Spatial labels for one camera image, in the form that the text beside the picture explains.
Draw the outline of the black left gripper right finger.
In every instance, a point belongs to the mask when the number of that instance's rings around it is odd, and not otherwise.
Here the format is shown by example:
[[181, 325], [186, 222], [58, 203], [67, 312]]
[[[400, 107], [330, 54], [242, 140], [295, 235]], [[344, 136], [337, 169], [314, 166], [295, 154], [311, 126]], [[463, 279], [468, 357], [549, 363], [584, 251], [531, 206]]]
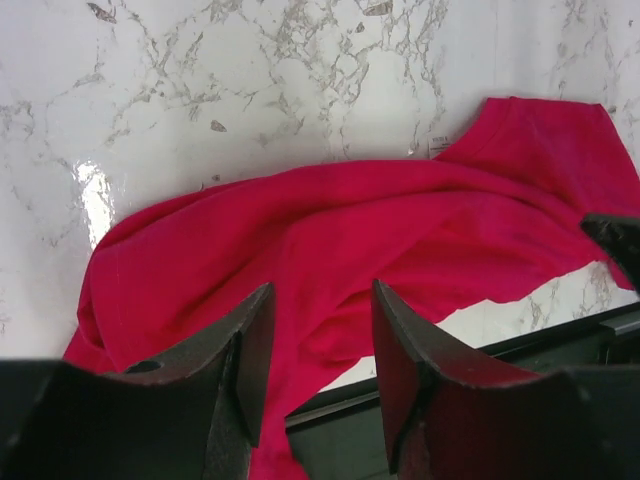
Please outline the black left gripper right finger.
[[538, 374], [466, 345], [383, 282], [372, 291], [383, 433], [396, 477], [638, 477], [637, 367]]

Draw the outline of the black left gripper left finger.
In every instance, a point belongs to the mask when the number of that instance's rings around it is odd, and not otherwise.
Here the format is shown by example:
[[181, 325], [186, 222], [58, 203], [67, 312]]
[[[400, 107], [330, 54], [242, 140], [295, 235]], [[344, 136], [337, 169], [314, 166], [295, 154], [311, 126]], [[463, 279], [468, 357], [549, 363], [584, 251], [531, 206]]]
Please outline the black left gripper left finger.
[[5, 479], [244, 479], [260, 441], [274, 339], [265, 284], [123, 373], [1, 364]]

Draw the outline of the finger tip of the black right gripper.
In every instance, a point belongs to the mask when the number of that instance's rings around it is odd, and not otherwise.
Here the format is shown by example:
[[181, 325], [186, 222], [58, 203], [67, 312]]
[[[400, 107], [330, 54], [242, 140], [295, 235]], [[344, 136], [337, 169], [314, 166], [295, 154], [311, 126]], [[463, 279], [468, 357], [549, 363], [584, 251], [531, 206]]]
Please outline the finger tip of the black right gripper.
[[590, 213], [580, 222], [582, 231], [622, 271], [635, 290], [639, 289], [639, 219]]

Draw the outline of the crimson red t shirt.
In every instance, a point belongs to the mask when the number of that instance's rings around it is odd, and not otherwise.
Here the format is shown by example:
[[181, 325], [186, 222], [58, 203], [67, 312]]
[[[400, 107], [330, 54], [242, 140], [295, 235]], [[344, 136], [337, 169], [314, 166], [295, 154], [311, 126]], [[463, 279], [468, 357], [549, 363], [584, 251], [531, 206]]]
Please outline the crimson red t shirt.
[[430, 160], [298, 168], [139, 211], [87, 267], [65, 359], [122, 371], [275, 287], [275, 339], [254, 479], [301, 479], [286, 416], [373, 352], [371, 285], [440, 322], [516, 301], [605, 255], [589, 213], [637, 216], [639, 177], [596, 104], [490, 98]]

